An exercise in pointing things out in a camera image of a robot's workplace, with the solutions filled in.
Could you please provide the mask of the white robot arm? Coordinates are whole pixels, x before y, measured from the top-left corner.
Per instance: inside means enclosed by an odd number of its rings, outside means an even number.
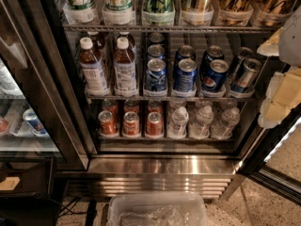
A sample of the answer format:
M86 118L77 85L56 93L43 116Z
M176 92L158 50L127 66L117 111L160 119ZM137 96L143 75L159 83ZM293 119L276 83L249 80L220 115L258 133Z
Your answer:
M261 104L258 124L261 128L271 129L281 124L301 103L301 7L269 40L260 45L257 53L279 57L291 66L285 73L274 73Z

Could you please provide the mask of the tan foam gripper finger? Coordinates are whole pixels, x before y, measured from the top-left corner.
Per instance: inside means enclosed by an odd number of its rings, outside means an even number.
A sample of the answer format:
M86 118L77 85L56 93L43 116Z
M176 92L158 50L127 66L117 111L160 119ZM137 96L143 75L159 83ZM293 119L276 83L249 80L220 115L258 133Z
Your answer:
M271 129L281 124L301 103L301 69L292 66L285 73L274 73L261 104L258 124Z
M266 57L278 57L279 37L283 28L278 29L268 40L262 43L257 49L257 53Z

